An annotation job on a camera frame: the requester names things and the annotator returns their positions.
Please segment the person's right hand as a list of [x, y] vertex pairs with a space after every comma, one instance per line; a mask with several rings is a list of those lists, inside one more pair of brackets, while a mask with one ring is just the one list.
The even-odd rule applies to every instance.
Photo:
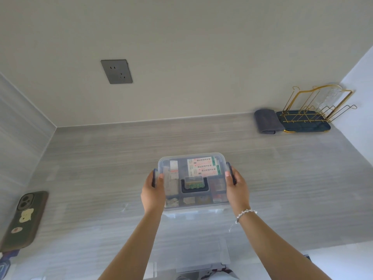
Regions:
[[234, 167], [232, 167], [232, 170], [237, 184], [235, 186], [226, 186], [226, 194], [234, 215], [238, 216], [242, 211], [251, 209], [249, 205], [249, 189], [241, 174]]

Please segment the person's left hand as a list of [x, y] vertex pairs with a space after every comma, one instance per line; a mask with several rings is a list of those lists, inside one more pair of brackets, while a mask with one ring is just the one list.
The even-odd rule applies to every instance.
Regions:
[[149, 173], [142, 188], [141, 201], [146, 215], [161, 215], [164, 210], [166, 200], [165, 190], [164, 188], [152, 187], [152, 172], [153, 171]]

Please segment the clear plastic medicine storage box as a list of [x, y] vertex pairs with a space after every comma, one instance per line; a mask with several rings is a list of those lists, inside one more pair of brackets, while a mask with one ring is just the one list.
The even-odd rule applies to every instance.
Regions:
[[[210, 188], [208, 192], [182, 193], [180, 180], [189, 177], [187, 160], [208, 156], [213, 156], [217, 160], [221, 175], [207, 177]], [[178, 161], [179, 179], [170, 179], [170, 160]], [[226, 159], [221, 153], [165, 156], [158, 161], [157, 169], [159, 174], [164, 174], [166, 201], [163, 215], [175, 218], [177, 215], [220, 212], [229, 208], [225, 180], [225, 172], [229, 169], [226, 165]]]

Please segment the person's right forearm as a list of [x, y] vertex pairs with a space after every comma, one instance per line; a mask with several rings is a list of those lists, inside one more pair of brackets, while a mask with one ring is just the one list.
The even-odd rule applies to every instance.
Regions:
[[271, 280], [332, 280], [250, 209], [236, 217]]

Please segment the person's left forearm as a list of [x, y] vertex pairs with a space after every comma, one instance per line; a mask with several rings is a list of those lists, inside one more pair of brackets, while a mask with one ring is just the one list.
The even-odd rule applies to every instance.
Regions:
[[98, 280], [143, 280], [161, 222], [161, 210], [147, 210]]

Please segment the white pink medicine carton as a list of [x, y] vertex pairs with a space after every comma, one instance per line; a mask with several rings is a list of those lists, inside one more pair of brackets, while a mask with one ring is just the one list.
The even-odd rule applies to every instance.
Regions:
[[218, 164], [213, 156], [188, 159], [187, 163], [190, 168], [195, 169], [216, 167]]
[[209, 177], [221, 175], [221, 169], [219, 165], [205, 164], [205, 165], [189, 165], [188, 166], [189, 177]]

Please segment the green pill blister pack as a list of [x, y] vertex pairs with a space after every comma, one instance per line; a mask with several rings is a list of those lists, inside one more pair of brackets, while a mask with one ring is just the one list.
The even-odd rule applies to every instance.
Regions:
[[194, 190], [199, 190], [201, 188], [204, 188], [204, 181], [203, 177], [187, 177], [185, 178], [185, 184], [184, 188], [186, 190], [194, 191]]

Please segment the folded grey cloth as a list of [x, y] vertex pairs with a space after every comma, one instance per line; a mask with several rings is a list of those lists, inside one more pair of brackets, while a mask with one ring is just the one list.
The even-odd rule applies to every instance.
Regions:
[[255, 122], [258, 131], [262, 134], [274, 135], [277, 132], [282, 132], [285, 127], [282, 125], [274, 110], [262, 108], [254, 112]]

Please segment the large clear plastic bin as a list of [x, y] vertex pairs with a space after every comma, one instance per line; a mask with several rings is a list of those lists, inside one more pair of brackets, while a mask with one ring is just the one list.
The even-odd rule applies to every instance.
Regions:
[[172, 245], [152, 251], [144, 279], [152, 279], [164, 271], [177, 274], [224, 268], [231, 264], [227, 242], [223, 237], [212, 237]]

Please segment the dark blue rack tray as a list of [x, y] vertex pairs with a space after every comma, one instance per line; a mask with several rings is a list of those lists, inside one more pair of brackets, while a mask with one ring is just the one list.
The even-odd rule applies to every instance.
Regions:
[[276, 113], [284, 132], [328, 132], [329, 122], [318, 112], [310, 110], [289, 110]]

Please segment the clear glass plate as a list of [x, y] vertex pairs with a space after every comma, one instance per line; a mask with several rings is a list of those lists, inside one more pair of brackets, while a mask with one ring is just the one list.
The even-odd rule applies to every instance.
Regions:
[[343, 88], [336, 84], [320, 87], [313, 94], [312, 106], [319, 111], [331, 107], [341, 97], [342, 91]]

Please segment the phone in dark green case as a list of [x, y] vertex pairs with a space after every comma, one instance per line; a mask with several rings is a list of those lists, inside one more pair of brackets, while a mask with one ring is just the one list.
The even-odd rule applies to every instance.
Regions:
[[24, 194], [16, 207], [3, 239], [0, 252], [6, 253], [29, 246], [35, 239], [49, 197], [47, 191]]

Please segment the blue patterned object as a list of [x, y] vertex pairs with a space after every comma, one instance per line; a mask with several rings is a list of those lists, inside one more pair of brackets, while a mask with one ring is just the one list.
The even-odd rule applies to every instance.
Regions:
[[19, 251], [20, 250], [18, 249], [2, 253], [2, 256], [0, 257], [0, 280], [3, 280], [6, 277], [11, 266], [10, 259], [16, 257]]

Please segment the grey wall power socket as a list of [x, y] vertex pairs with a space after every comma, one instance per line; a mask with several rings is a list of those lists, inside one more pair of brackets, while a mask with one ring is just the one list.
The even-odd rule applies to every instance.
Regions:
[[132, 84], [133, 79], [126, 59], [101, 60], [106, 77], [110, 84]]

